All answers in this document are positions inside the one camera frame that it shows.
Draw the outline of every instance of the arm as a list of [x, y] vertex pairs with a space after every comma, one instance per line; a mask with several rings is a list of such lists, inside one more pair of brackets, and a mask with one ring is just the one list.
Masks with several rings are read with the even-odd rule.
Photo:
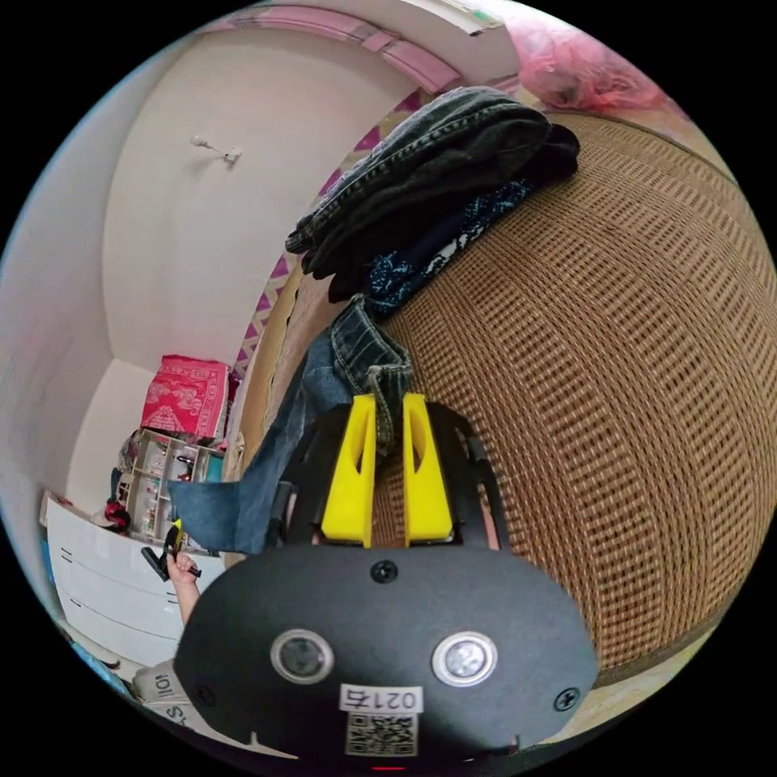
[[168, 554], [168, 574], [170, 575], [170, 582], [176, 590], [180, 619], [184, 626], [189, 621], [189, 616], [200, 598], [197, 579], [189, 571], [195, 566], [194, 561], [185, 553], [179, 553], [175, 561]]

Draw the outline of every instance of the qr code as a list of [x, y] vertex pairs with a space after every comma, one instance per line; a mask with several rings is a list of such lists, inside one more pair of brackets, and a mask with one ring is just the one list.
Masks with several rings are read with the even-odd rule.
[[348, 715], [346, 755], [413, 757], [417, 752], [417, 715]]

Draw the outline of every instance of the black jeans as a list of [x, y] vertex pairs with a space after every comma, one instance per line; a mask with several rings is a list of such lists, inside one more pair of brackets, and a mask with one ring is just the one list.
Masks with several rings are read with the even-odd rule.
[[403, 121], [348, 171], [287, 238], [303, 269], [326, 278], [343, 263], [408, 248], [430, 222], [529, 175], [538, 185], [576, 170], [568, 129], [491, 87], [454, 89]]

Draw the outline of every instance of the camera lens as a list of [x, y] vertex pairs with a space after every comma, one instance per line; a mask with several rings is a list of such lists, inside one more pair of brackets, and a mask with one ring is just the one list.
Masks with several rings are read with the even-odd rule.
[[475, 631], [446, 637], [435, 649], [431, 667], [447, 686], [469, 687], [483, 682], [496, 666], [496, 646]]
[[326, 640], [312, 631], [292, 629], [273, 642], [270, 661], [289, 682], [310, 685], [321, 682], [334, 666], [334, 654]]

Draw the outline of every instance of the shelf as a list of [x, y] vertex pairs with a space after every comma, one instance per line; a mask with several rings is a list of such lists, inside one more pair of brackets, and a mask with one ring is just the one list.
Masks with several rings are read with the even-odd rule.
[[[168, 484], [179, 481], [180, 476], [186, 473], [191, 473], [191, 482], [206, 481], [213, 459], [222, 460], [223, 453], [146, 431], [138, 446], [138, 457], [133, 466], [134, 480], [129, 489], [130, 536], [160, 547], [176, 518]], [[187, 553], [210, 555], [190, 541], [188, 536], [184, 537], [182, 547]]]
[[146, 469], [140, 469], [139, 467], [135, 467], [133, 469], [133, 472], [136, 475], [142, 475], [145, 478], [151, 478], [151, 480], [162, 480], [163, 479], [163, 473], [148, 472]]

